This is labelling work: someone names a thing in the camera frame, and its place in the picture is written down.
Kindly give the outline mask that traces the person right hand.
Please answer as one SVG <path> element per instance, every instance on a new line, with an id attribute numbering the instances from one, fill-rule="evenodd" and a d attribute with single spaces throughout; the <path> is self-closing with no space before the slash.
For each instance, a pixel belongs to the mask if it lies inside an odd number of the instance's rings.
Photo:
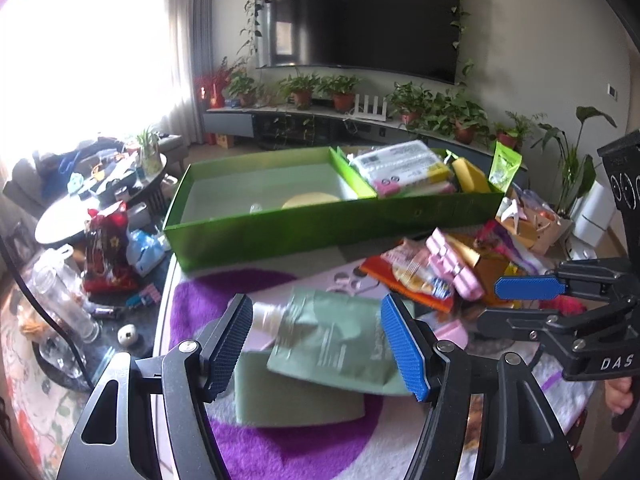
<path id="1" fill-rule="evenodd" d="M 607 380 L 604 383 L 605 403 L 615 415 L 621 415 L 631 407 L 634 395 L 631 392 L 630 377 Z"/>

